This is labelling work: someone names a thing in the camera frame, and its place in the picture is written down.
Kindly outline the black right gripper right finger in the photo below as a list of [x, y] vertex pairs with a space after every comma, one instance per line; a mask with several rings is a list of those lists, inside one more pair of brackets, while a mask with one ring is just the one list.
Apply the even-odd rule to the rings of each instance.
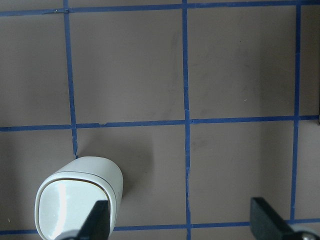
[[318, 240], [320, 235], [305, 227], [294, 227], [263, 197], [250, 199], [250, 231], [256, 240]]

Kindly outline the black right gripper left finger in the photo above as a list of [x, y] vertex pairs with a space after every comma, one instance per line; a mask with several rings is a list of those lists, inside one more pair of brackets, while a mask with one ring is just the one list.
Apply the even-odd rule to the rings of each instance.
[[108, 200], [98, 200], [79, 230], [59, 235], [60, 240], [107, 240], [111, 233]]

